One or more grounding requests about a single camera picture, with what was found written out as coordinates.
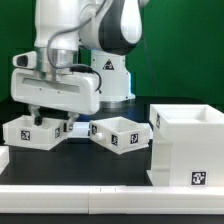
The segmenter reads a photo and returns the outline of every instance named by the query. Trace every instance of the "open white box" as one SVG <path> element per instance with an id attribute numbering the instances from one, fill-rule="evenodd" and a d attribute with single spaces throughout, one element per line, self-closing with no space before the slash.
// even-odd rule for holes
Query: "open white box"
<path id="1" fill-rule="evenodd" d="M 117 154 L 148 147 L 149 135 L 149 124 L 123 117 L 90 122 L 90 139 Z"/>
<path id="2" fill-rule="evenodd" d="M 6 145 L 50 150 L 67 138 L 63 127 L 66 121 L 43 118 L 41 126 L 34 125 L 34 117 L 21 116 L 3 125 Z"/>
<path id="3" fill-rule="evenodd" d="M 151 105 L 154 186 L 224 186 L 224 115 L 208 105 Z"/>

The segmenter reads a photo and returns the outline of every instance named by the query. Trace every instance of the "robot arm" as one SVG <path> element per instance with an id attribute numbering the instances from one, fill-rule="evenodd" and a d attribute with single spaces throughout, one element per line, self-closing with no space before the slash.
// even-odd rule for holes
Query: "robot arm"
<path id="1" fill-rule="evenodd" d="M 127 55 L 142 35 L 140 7 L 149 0 L 107 0 L 104 9 L 95 16 L 96 4 L 90 4 L 81 12 L 81 22 L 93 18 L 80 30 L 80 39 L 88 49 Z"/>
<path id="2" fill-rule="evenodd" d="M 77 64 L 80 39 L 88 49 L 129 53 L 141 37 L 139 9 L 145 3 L 37 0 L 35 52 L 14 58 L 20 68 L 12 77 L 14 100 L 72 113 L 96 113 L 100 81 L 90 74 L 91 69 Z"/>

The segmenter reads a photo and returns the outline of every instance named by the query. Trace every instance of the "large white box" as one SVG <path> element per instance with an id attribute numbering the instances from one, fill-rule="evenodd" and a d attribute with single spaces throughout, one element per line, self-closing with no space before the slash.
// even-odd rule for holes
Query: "large white box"
<path id="1" fill-rule="evenodd" d="M 224 186 L 224 115 L 208 105 L 151 105 L 154 186 Z"/>

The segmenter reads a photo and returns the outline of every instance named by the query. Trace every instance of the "warning label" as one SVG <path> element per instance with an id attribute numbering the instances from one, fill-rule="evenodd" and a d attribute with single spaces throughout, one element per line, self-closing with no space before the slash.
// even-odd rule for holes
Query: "warning label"
<path id="1" fill-rule="evenodd" d="M 107 61 L 107 63 L 104 65 L 103 70 L 115 70 L 115 69 L 114 69 L 114 66 L 113 66 L 113 64 L 112 64 L 112 62 L 111 62 L 110 59 L 109 59 L 109 60 Z"/>

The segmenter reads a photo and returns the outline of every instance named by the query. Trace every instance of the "green wall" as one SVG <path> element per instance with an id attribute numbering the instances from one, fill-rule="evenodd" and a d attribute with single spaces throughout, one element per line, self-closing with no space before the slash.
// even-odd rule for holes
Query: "green wall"
<path id="1" fill-rule="evenodd" d="M 13 55 L 32 50 L 34 0 L 1 0 L 0 100 L 10 93 Z M 224 104 L 224 1 L 151 0 L 144 40 L 127 57 L 138 96 L 194 97 Z"/>

